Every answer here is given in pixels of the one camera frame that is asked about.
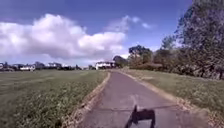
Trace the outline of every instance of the asphalt path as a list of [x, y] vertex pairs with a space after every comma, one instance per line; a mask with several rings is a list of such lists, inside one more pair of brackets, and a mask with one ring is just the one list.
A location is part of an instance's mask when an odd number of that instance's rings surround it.
[[[124, 128], [136, 104], [138, 109], [155, 110], [156, 128], [210, 128], [197, 115], [118, 72], [111, 73], [99, 97], [80, 128]], [[150, 120], [140, 121], [131, 128], [149, 128], [150, 124]]]

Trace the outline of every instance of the tree line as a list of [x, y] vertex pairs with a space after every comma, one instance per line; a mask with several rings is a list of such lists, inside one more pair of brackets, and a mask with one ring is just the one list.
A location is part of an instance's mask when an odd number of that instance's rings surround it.
[[116, 56], [115, 63], [132, 69], [148, 69], [223, 79], [224, 1], [194, 0], [180, 17], [177, 30], [152, 52], [137, 45], [129, 48], [127, 60]]

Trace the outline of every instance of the lawn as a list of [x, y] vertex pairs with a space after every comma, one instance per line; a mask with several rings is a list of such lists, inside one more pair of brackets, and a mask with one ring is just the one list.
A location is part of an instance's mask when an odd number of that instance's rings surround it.
[[192, 104], [217, 112], [224, 119], [224, 81], [146, 70], [124, 70]]
[[0, 127], [60, 127], [105, 76], [103, 71], [0, 73]]

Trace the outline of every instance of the path edge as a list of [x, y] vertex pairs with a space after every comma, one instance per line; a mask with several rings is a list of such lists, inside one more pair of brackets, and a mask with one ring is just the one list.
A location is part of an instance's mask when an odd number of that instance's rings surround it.
[[132, 75], [129, 75], [123, 71], [116, 71], [116, 72], [119, 72], [119, 73], [133, 79], [134, 81], [138, 82], [140, 85], [143, 85], [144, 87], [154, 91], [155, 93], [162, 96], [163, 98], [178, 104], [183, 111], [188, 111], [190, 113], [197, 115], [201, 119], [207, 120], [207, 122], [210, 126], [212, 126], [212, 127], [218, 126], [217, 128], [223, 128], [223, 126], [224, 126], [223, 122], [218, 117], [214, 117], [214, 116], [216, 116], [216, 114], [209, 111], [208, 109], [199, 108], [196, 105], [193, 105], [188, 100], [185, 100], [183, 98], [176, 97], [170, 93], [167, 93], [164, 90], [152, 85], [151, 83], [145, 82], [142, 79], [134, 77]]
[[111, 73], [107, 72], [106, 78], [97, 85], [97, 87], [90, 92], [78, 107], [75, 108], [75, 111], [66, 119], [61, 128], [78, 128], [79, 125], [85, 120], [86, 115], [93, 109], [95, 104], [99, 99], [99, 94], [104, 90], [108, 80], [110, 79]]

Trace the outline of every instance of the distant tree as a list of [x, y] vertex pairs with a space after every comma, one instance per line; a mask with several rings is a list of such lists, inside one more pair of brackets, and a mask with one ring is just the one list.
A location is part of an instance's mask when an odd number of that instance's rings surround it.
[[113, 58], [113, 60], [115, 62], [116, 67], [124, 67], [128, 65], [128, 61], [121, 56], [117, 55]]
[[9, 65], [8, 65], [8, 62], [5, 62], [5, 64], [3, 65], [4, 68], [8, 68]]
[[77, 64], [75, 65], [75, 70], [82, 70]]
[[174, 50], [173, 36], [167, 36], [162, 40], [162, 45], [159, 50], [155, 52], [153, 62], [162, 64], [164, 68], [171, 71], [175, 65], [175, 50]]
[[44, 69], [45, 68], [45, 65], [38, 61], [36, 61], [34, 65], [35, 65], [36, 69]]
[[152, 51], [149, 48], [137, 45], [129, 48], [129, 53], [130, 66], [136, 66], [151, 62]]
[[174, 36], [166, 36], [162, 40], [161, 49], [169, 50], [169, 51], [173, 50], [174, 47], [175, 47], [174, 41], [175, 41], [175, 37]]
[[96, 70], [96, 68], [93, 67], [92, 65], [89, 65], [89, 70]]

